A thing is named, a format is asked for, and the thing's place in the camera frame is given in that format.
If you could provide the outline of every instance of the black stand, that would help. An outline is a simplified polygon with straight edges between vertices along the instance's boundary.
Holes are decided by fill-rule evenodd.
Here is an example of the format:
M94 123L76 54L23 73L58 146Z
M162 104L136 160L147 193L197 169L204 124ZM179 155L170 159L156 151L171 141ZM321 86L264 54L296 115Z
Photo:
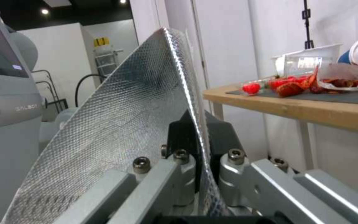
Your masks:
M307 41L305 41L305 49L314 48L313 40L310 40L309 34L309 18L310 18L310 9L307 8L307 0L304 0L305 10L302 11L302 19L305 20L306 26L306 36Z

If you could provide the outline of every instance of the blue cup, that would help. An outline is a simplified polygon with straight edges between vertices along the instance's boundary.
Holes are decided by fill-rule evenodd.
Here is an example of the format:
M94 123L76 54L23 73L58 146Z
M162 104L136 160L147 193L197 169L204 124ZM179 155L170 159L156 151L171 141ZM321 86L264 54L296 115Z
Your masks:
M338 59L338 63L346 63L351 64L351 61L349 60L349 51L346 51L343 55L341 55Z

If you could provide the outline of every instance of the wooden table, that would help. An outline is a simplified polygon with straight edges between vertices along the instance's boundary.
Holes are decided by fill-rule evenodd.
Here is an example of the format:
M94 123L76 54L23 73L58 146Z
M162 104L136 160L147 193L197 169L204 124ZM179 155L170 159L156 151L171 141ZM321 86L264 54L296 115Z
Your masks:
M213 103L214 115L223 120L222 105L230 105L298 119L307 169L316 168L310 143L314 135L310 135L307 122L358 131L358 104L226 94L238 90L239 86L234 84L204 91L204 99Z

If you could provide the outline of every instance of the ceiling light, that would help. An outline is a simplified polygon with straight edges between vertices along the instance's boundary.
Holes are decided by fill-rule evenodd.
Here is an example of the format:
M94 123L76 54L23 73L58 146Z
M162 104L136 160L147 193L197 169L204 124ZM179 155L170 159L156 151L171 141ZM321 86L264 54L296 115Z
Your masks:
M43 10L41 10L41 13L44 14L44 15L46 15L46 14L49 13L49 11L48 11L47 9L43 9Z

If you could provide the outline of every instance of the black mat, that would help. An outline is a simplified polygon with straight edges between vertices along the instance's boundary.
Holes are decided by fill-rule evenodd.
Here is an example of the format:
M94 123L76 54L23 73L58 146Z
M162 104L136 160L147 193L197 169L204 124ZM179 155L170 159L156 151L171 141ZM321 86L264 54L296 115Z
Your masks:
M227 94L240 95L240 91L227 92ZM281 98L277 93L269 90L263 93L259 93L258 96ZM313 94L310 92L304 92L302 94L289 96L286 98L298 99L298 100L317 100L317 101L358 104L358 92L345 92L341 94L328 94L328 93Z

